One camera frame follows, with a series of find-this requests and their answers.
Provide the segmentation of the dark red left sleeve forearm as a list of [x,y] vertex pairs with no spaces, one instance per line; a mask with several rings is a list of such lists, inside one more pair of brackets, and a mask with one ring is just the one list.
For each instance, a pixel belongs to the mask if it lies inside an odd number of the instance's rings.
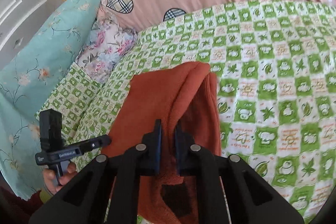
[[1,187],[1,223],[29,223],[31,216],[52,196],[43,189],[25,201]]

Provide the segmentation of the person's left hand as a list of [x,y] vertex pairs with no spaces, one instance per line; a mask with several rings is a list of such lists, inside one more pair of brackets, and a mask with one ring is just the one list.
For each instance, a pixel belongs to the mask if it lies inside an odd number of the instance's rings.
[[74,162],[70,162],[66,173],[57,180],[56,174],[53,170],[45,168],[42,172],[45,186],[48,191],[55,195],[63,186],[70,182],[76,175],[77,169]]

